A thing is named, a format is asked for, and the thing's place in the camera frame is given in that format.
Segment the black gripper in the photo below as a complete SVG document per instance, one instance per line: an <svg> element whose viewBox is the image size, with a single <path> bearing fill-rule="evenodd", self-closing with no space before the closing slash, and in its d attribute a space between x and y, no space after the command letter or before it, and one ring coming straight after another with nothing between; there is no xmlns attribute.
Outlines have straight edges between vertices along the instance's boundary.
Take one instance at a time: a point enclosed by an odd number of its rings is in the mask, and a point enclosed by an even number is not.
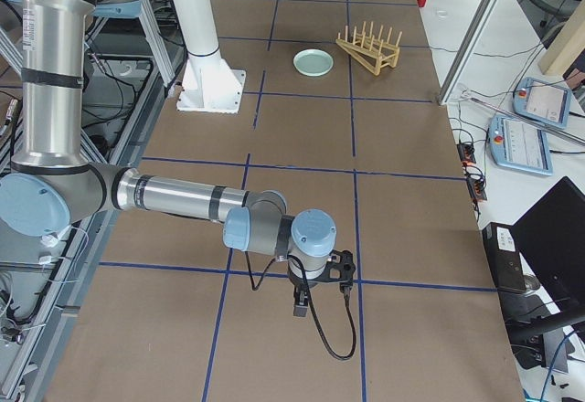
<svg viewBox="0 0 585 402"><path fill-rule="evenodd" d="M296 276L292 271L287 271L288 278L292 283L293 290L293 315L295 317L305 317L308 311L308 302L311 300L310 289L317 285L316 281L304 281L302 277Z"/></svg>

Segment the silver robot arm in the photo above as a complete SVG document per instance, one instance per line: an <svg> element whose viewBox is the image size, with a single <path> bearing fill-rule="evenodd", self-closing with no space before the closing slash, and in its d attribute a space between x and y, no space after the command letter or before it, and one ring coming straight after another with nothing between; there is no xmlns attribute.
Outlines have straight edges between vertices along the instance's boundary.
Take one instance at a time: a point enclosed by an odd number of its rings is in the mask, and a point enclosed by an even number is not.
<svg viewBox="0 0 585 402"><path fill-rule="evenodd" d="M1 180L1 218L41 237L102 210L139 208L219 223L224 244L286 261L294 312L314 312L328 281L336 227L318 209L287 214L274 191L254 193L92 163L80 151L83 59L90 15L138 16L141 0L21 0L23 144Z"/></svg>

